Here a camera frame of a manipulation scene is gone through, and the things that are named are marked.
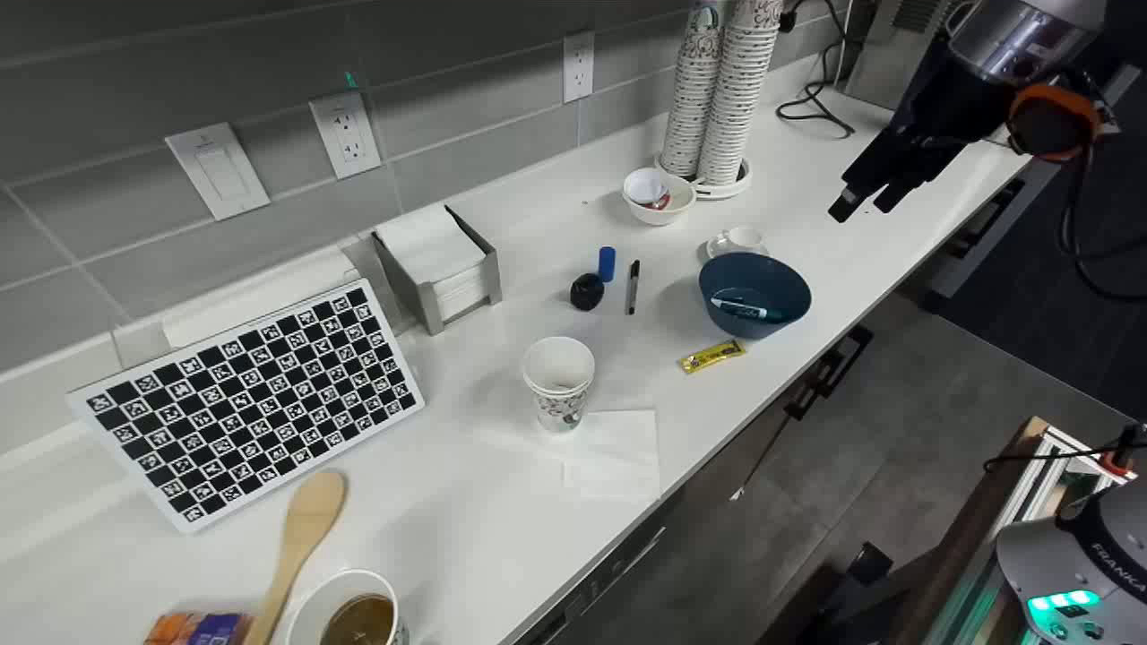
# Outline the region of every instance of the wooden spoon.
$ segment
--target wooden spoon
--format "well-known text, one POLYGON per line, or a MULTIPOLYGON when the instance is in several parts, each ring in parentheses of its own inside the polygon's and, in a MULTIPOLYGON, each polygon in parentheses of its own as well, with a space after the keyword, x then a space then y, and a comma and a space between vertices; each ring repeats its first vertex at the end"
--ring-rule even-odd
POLYGON ((244 645, 272 640, 285 607, 292 598, 293 576, 309 561, 317 546, 330 533, 334 520, 345 509, 345 498, 348 498, 348 478, 337 468, 322 468, 293 492, 287 523, 285 523, 279 569, 256 614, 256 624, 244 645))

